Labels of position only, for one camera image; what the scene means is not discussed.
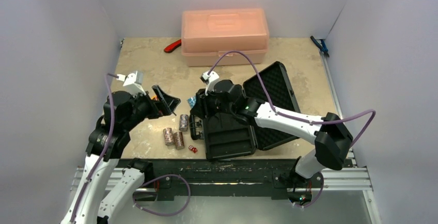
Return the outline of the blue poker chip stack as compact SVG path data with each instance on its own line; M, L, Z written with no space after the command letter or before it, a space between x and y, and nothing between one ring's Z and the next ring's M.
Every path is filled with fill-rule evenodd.
M190 108L193 108L196 105L196 97L191 97L187 99L187 103Z

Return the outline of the black plastic poker case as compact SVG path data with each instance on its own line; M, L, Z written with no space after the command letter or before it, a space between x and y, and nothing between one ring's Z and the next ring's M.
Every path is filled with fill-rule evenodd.
M267 101L266 95L269 94L274 106L300 111L283 63L276 61L259 74L261 78L252 76L243 83L246 96ZM190 111L190 120L193 121L195 117L194 106ZM240 123L231 114L216 113L214 116L198 118L202 122L208 160L252 155L256 150L267 151L297 139L297 136L275 129Z

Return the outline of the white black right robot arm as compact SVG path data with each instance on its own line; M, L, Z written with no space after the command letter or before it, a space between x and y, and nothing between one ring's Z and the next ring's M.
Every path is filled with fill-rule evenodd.
M299 157L290 172L290 180L296 186L303 186L325 168L341 170L353 141L334 113L312 116L275 107L246 96L241 85L228 79L213 88L199 89L190 113L200 119L225 113L244 125L278 130L309 142L314 149Z

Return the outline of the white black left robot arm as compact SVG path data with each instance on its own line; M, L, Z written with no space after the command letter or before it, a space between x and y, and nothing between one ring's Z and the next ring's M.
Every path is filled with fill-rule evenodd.
M73 201L61 223L112 223L139 187L153 183L153 164L133 159L116 185L106 193L110 177L130 142L130 131L145 119L172 115L181 100L167 95L158 85L148 92L132 95L126 91L109 93L104 114L89 135L85 166Z

